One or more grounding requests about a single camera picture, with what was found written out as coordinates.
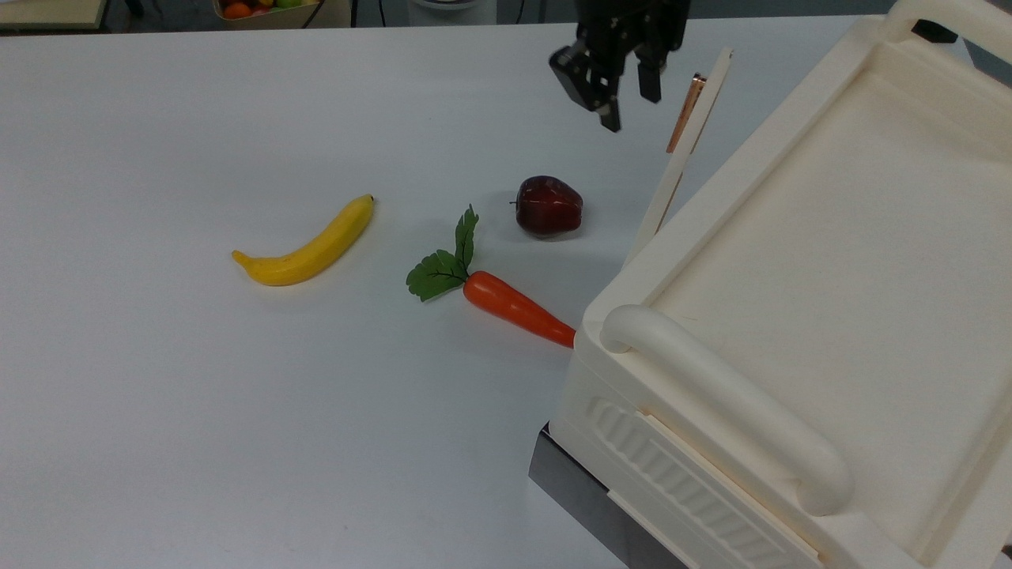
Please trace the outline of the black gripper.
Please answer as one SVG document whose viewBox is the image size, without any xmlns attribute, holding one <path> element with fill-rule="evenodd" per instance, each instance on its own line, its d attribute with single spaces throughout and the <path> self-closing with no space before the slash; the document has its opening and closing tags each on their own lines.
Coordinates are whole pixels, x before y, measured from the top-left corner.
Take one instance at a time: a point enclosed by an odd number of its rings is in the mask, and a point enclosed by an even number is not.
<svg viewBox="0 0 1012 569">
<path fill-rule="evenodd" d="M 549 67 L 568 97 L 597 113 L 601 126 L 621 129 L 618 90 L 623 65 L 614 58 L 635 51 L 640 97 L 657 104 L 663 97 L 661 76 L 667 54 L 679 50 L 685 35 L 689 1 L 576 1 L 577 39 L 549 57 Z"/>
</svg>

